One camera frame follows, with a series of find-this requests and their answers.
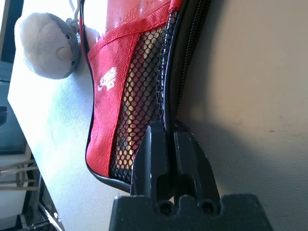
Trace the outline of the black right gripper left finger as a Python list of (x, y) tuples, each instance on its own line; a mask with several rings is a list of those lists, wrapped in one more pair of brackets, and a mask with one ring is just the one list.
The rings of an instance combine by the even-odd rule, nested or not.
[(151, 200), (171, 196), (167, 138), (161, 122), (151, 123), (133, 161), (131, 195), (144, 195)]

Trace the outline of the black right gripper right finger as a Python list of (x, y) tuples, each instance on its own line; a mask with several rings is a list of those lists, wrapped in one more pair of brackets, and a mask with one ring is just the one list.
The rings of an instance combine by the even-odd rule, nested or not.
[(196, 201), (219, 201), (211, 164), (189, 127), (179, 121), (174, 126), (174, 142), (177, 164), (174, 190), (176, 201), (183, 195), (190, 195)]

